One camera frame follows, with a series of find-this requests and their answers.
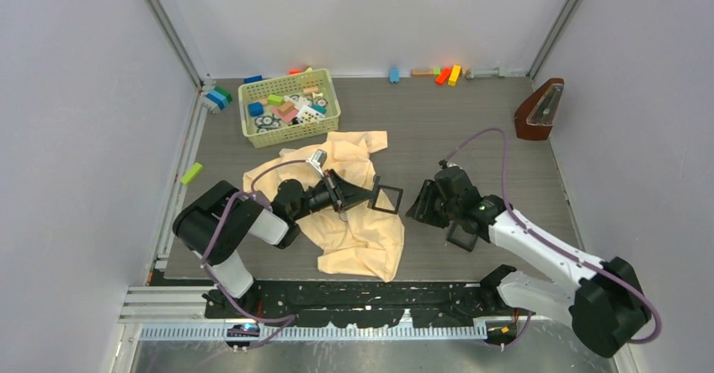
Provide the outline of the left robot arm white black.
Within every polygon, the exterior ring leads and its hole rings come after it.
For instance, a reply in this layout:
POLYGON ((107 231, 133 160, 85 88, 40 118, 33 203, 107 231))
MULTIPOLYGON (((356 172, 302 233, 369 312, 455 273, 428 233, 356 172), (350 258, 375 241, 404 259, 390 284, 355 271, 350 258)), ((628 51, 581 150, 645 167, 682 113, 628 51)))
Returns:
POLYGON ((298 220, 328 208, 344 213, 372 200, 375 193, 327 170, 308 188, 296 179, 282 181, 270 205, 265 205, 260 195, 222 180, 178 214, 172 231, 227 293, 227 308, 238 317, 249 317, 257 310, 258 295, 251 289, 253 275, 238 253, 244 238, 286 248, 301 232, 298 220))

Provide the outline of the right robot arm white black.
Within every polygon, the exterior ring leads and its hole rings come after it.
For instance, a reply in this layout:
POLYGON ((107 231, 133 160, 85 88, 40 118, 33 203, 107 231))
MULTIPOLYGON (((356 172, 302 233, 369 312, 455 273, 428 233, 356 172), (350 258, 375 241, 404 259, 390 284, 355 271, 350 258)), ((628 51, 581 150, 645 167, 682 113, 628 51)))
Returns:
POLYGON ((527 220, 507 200, 482 195, 460 167, 444 163, 424 181, 407 216, 439 228, 461 227, 476 239, 507 250, 547 276, 539 280, 501 265, 482 280, 481 303, 492 314, 525 309, 570 327, 595 354, 610 358, 637 333, 661 319, 632 266, 578 250, 527 220))

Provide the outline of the peach cloth garment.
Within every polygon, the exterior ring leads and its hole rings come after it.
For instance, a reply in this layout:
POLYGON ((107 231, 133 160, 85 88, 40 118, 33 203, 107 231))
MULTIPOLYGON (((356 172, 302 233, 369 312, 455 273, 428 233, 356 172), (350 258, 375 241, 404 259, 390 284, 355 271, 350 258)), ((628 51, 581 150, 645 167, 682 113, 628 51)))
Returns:
MULTIPOLYGON (((296 179, 304 188, 318 182, 317 172, 305 161, 318 150, 327 153, 325 169, 342 179, 372 189, 376 171, 370 155, 387 149, 386 131, 329 132, 326 141, 296 149, 282 149, 242 176, 245 191, 260 191, 273 199, 281 182, 296 179)), ((400 217, 372 210, 366 203, 346 212, 346 219, 331 209, 297 221, 301 232, 322 250, 317 268, 326 274, 353 274, 389 282, 397 275, 405 244, 400 217)))

